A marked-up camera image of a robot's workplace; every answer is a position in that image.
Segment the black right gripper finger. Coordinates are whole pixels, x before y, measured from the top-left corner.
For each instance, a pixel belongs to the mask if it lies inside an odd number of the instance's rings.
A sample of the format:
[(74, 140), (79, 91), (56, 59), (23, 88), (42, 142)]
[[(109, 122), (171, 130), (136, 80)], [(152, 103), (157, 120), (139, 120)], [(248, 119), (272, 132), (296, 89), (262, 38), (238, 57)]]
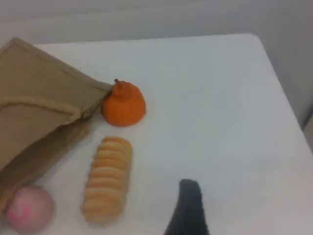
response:
[(197, 181), (182, 179), (179, 196), (165, 235), (209, 235), (202, 193)]

